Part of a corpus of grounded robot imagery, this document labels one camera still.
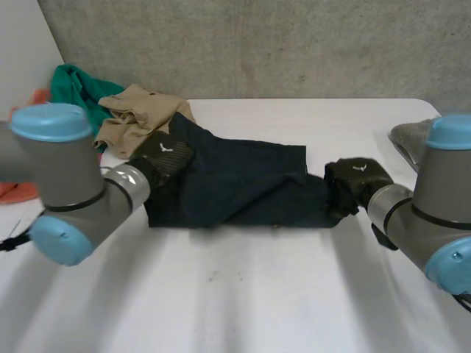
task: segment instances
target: dark navy cloth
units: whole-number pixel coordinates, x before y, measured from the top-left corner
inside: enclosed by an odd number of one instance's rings
[[[194,156],[145,203],[151,227],[334,227],[325,182],[306,173],[305,146],[217,138],[176,113],[169,133]]]

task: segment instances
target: green cloth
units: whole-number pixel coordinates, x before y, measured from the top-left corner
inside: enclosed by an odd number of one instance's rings
[[[110,111],[100,107],[98,101],[123,90],[123,87],[115,83],[94,79],[76,66],[59,65],[52,77],[51,102],[75,104],[85,109],[93,128],[93,136],[96,136],[103,120],[111,117]]]

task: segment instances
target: beige pants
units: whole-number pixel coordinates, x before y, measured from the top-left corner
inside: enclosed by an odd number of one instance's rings
[[[101,98],[99,105],[112,118],[103,121],[94,146],[106,144],[118,158],[127,159],[155,130],[169,132],[171,117],[179,112],[194,122],[190,104],[183,98],[149,92],[137,84],[116,96]]]

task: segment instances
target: gray cloth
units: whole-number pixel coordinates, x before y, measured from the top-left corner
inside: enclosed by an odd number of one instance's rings
[[[435,119],[420,121],[419,123],[401,124],[391,130],[389,139],[394,147],[418,171],[425,152],[425,142]]]

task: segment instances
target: table surface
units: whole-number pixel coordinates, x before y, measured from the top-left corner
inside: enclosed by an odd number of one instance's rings
[[[439,115],[415,99],[190,102],[219,137],[306,145],[312,174],[340,157],[373,157],[410,188],[416,175],[387,133]],[[38,201],[0,207],[1,237],[39,210]],[[364,211],[333,229],[175,230],[148,229],[141,207],[76,267],[25,245],[0,254],[0,269],[6,353],[471,350],[471,315],[379,246]]]

